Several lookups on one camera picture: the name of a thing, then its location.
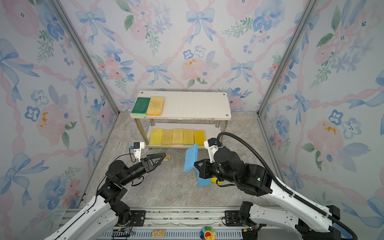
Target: shelf top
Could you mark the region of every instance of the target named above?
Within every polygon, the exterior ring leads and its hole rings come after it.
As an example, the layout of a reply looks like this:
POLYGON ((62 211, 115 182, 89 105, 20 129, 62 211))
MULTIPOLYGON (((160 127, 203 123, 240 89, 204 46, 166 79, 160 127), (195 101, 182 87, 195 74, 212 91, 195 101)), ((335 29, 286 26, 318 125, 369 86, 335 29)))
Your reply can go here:
POLYGON ((151 119, 230 120, 228 96, 221 92, 140 91, 138 98, 164 97, 160 116, 135 116, 151 119))

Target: wire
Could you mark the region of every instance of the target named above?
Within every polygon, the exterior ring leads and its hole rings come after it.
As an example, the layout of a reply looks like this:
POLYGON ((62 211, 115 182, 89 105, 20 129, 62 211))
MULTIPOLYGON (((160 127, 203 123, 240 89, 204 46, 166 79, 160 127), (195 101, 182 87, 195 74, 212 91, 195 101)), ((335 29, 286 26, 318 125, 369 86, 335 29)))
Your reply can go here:
MULTIPOLYGON (((276 185, 279 186, 283 191, 287 192, 289 195, 293 195, 293 192, 291 190, 286 188, 283 184, 281 184, 279 182, 279 180, 277 180, 276 176, 273 174, 272 170, 270 169, 268 164, 265 162, 265 160, 260 156, 260 154, 255 149, 253 149, 253 147, 251 147, 247 142, 245 142, 243 139, 241 139, 240 137, 238 137, 232 133, 229 133, 229 132, 221 132, 217 135, 217 147, 218 148, 222 148, 222 146, 223 146, 223 144, 220 142, 220 137, 222 135, 230 136, 230 137, 236 139, 237 141, 239 141, 240 143, 242 143, 244 146, 246 146, 257 157, 257 159, 259 159, 259 161, 263 164, 264 168, 266 169, 268 174, 271 176, 272 180, 276 183, 276 185)), ((321 210, 320 208, 316 207, 315 205, 311 204, 310 202, 301 198, 300 196, 294 195, 293 197, 295 199, 299 200, 300 202, 304 203, 305 205, 309 206, 310 208, 316 210, 318 213, 322 214, 323 216, 327 215, 327 213, 325 211, 321 210)), ((330 219, 332 222, 338 224, 342 228, 344 228, 352 236, 352 240, 358 240, 357 235, 349 227, 347 227, 345 224, 343 224, 341 221, 339 221, 338 219, 334 218, 331 215, 328 215, 327 218, 330 219)))
POLYGON ((144 176, 141 176, 141 177, 139 177, 138 179, 140 179, 140 178, 143 178, 143 180, 141 180, 141 182, 139 182, 138 184, 133 184, 133 181, 132 181, 131 186, 132 186, 132 187, 135 187, 135 186, 140 185, 140 184, 144 181, 144 176))

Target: metal shelf leg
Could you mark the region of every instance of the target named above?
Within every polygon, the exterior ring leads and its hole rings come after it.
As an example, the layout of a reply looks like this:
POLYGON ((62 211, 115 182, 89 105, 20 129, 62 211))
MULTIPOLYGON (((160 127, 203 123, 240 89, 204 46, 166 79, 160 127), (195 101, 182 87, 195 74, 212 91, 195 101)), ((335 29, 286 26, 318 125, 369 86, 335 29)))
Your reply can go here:
POLYGON ((145 133, 143 126, 141 125, 140 119, 139 118, 135 118, 135 122, 136 122, 137 128, 139 129, 139 132, 140 132, 141 136, 144 139, 145 145, 149 146, 149 140, 147 138, 147 134, 145 133))

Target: floral wallpaper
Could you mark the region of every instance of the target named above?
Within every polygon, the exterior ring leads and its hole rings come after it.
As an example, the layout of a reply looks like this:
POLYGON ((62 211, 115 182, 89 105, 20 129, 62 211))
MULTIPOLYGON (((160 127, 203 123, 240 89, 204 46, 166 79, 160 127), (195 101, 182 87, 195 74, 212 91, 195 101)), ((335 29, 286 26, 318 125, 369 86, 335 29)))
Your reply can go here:
POLYGON ((256 111, 307 0, 61 3, 121 111, 139 90, 227 92, 232 111, 256 111))
POLYGON ((116 115, 43 0, 0 3, 0 239, 44 239, 81 201, 116 115))
POLYGON ((384 239, 383 8, 321 0, 262 115, 285 181, 359 239, 384 239))

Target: marble floor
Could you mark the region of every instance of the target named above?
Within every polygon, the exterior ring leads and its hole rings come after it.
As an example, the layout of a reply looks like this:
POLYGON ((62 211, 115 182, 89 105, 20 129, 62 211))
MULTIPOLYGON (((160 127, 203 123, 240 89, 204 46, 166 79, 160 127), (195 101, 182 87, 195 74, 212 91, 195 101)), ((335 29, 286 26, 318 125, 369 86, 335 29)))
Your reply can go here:
MULTIPOLYGON (((191 121, 191 120, 156 120, 156 122, 196 122, 212 123, 215 121, 191 121)), ((148 130, 149 120, 143 119, 142 125, 145 131, 148 130)), ((228 122, 227 132, 248 142, 260 153, 268 165, 273 169, 271 157, 257 119, 252 112, 233 112, 232 119, 228 122)), ((96 188, 105 176, 109 164, 119 155, 129 152, 129 147, 133 142, 142 141, 142 137, 136 127, 134 119, 128 113, 120 113, 112 133, 108 139, 100 161, 87 187, 86 195, 82 207, 96 193, 96 188)), ((237 152, 245 163, 259 164, 259 160, 241 143, 228 136, 223 136, 224 146, 231 151, 237 152)), ((195 169, 184 173, 184 160, 186 149, 169 148, 148 148, 142 152, 142 157, 146 154, 166 152, 171 155, 167 162, 163 162, 157 169, 145 175, 142 184, 136 187, 126 186, 127 193, 122 201, 130 207, 192 207, 192 206, 240 206, 243 201, 254 202, 258 205, 274 205, 273 203, 260 197, 253 197, 240 191, 236 186, 220 188, 215 184, 199 188, 197 185, 197 173, 195 169)), ((199 149, 198 160, 209 158, 205 149, 199 149)), ((133 163, 129 155, 119 158, 127 166, 133 163)))

